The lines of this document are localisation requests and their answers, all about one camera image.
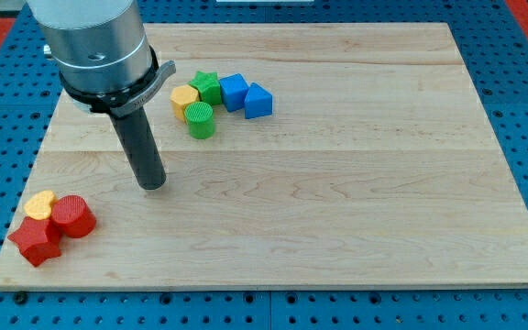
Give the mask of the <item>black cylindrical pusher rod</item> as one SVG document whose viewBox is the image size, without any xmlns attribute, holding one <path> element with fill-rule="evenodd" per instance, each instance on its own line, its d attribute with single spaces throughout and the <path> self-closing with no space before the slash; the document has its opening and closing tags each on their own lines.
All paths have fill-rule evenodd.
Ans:
<svg viewBox="0 0 528 330">
<path fill-rule="evenodd" d="M 166 171 L 143 107 L 110 120 L 137 180 L 144 190 L 156 190 L 167 179 Z"/>
</svg>

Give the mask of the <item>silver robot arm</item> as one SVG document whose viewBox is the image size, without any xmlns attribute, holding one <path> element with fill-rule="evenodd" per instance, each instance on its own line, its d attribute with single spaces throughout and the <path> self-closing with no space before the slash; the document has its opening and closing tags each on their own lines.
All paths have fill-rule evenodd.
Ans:
<svg viewBox="0 0 528 330">
<path fill-rule="evenodd" d="M 176 72 L 150 46 L 136 0 L 27 0 L 60 70 L 65 92 L 107 115 L 138 185 L 156 190 L 166 172 L 144 110 Z"/>
</svg>

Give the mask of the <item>black clamp ring mount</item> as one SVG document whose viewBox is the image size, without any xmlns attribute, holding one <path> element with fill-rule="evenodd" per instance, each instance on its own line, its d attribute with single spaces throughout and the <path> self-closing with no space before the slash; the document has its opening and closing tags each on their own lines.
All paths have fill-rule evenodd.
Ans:
<svg viewBox="0 0 528 330">
<path fill-rule="evenodd" d="M 128 87 L 114 92 L 93 93 L 78 90 L 66 81 L 62 73 L 59 74 L 60 82 L 75 105 L 85 113 L 106 114 L 117 118 L 128 116 L 149 102 L 166 80 L 176 73 L 173 60 L 159 65 L 153 48 L 150 48 L 150 53 L 152 62 L 147 72 Z"/>
</svg>

